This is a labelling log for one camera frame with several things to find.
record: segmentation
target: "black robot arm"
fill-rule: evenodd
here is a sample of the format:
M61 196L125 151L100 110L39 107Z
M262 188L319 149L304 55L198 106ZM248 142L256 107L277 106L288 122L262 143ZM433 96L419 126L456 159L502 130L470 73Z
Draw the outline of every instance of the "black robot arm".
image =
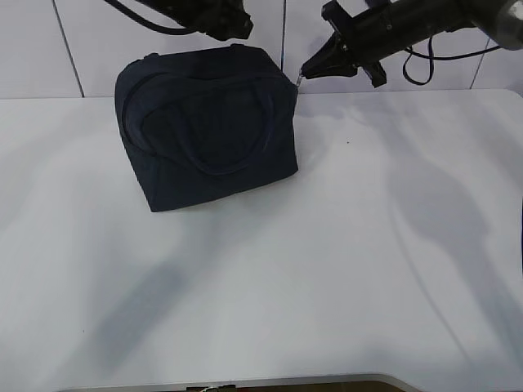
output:
M186 35L205 33L219 41L230 38L247 39L253 30L243 0L137 0L175 20L183 28L152 23L124 6L119 0L104 0L137 23L158 33Z
M501 47L523 47L523 0L374 0L350 16L336 0L322 16L333 36L302 66L305 78L355 76L362 68L375 87L387 83L380 60L444 31L478 27Z

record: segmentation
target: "white table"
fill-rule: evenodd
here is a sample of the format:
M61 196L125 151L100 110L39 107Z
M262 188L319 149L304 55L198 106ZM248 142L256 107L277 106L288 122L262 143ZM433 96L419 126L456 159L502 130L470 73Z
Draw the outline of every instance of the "white table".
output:
M164 214L112 99L0 119L0 390L523 389L519 96L300 96L299 175Z

